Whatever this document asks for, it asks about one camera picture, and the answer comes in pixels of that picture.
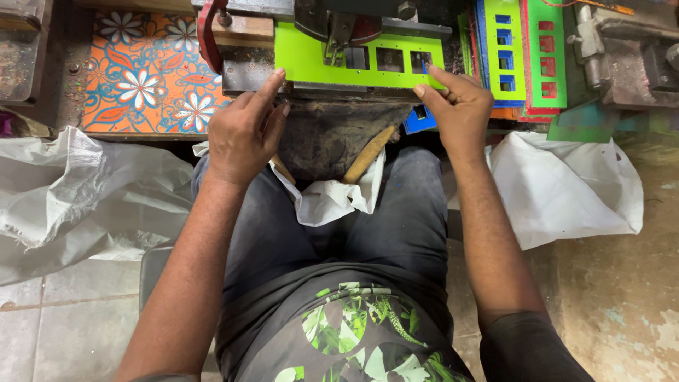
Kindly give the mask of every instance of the concrete floor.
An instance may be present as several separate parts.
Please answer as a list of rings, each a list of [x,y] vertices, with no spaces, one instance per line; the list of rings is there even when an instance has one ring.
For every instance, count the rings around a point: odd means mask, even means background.
[[[597,381],[679,378],[679,166],[635,166],[646,201],[641,234],[526,252],[557,331]],[[448,246],[453,346],[485,381],[462,244]],[[138,286],[138,262],[86,260],[0,288],[0,380],[110,380],[136,323]],[[212,366],[204,381],[216,380]]]

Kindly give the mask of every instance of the man's right hand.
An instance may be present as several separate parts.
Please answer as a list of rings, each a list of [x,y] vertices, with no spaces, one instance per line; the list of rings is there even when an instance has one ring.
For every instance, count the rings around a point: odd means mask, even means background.
[[[447,90],[437,91],[424,84],[413,90],[434,115],[453,167],[470,160],[485,162],[485,130],[493,108],[493,94],[466,74],[446,73],[434,65],[428,72]]]

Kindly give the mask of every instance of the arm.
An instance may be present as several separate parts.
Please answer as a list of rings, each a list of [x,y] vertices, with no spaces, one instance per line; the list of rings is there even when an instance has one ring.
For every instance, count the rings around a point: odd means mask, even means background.
[[[125,352],[116,381],[200,376],[221,307],[226,258],[245,192],[278,147],[290,105],[273,109],[279,69],[210,119],[210,166]]]
[[[481,330],[503,315],[522,311],[549,319],[483,155],[493,96],[467,75],[434,66],[429,73],[447,90],[437,92],[427,85],[414,90],[438,121],[455,170],[464,257]]]

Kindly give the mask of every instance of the forearm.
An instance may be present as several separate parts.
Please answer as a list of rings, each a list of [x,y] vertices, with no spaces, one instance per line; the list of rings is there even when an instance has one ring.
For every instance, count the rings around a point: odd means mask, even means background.
[[[116,381],[200,374],[219,319],[227,252],[244,193],[206,174]]]
[[[549,318],[485,157],[458,163],[454,168],[464,255],[481,329],[503,315],[520,311],[535,311]]]

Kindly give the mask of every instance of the white sack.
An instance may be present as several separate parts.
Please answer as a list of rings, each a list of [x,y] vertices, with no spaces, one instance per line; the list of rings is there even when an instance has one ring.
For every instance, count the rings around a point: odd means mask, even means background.
[[[203,156],[207,152],[207,142],[194,146],[196,156]],[[318,227],[355,209],[372,214],[380,192],[385,160],[386,151],[382,148],[356,184],[343,184],[336,180],[315,181],[302,192],[276,170],[273,162],[269,162],[269,166],[295,202],[297,221],[305,226]]]
[[[561,142],[514,132],[487,159],[522,249],[641,231],[641,179],[612,139]]]
[[[0,285],[94,256],[140,260],[191,209],[190,164],[69,127],[54,142],[0,139]]]

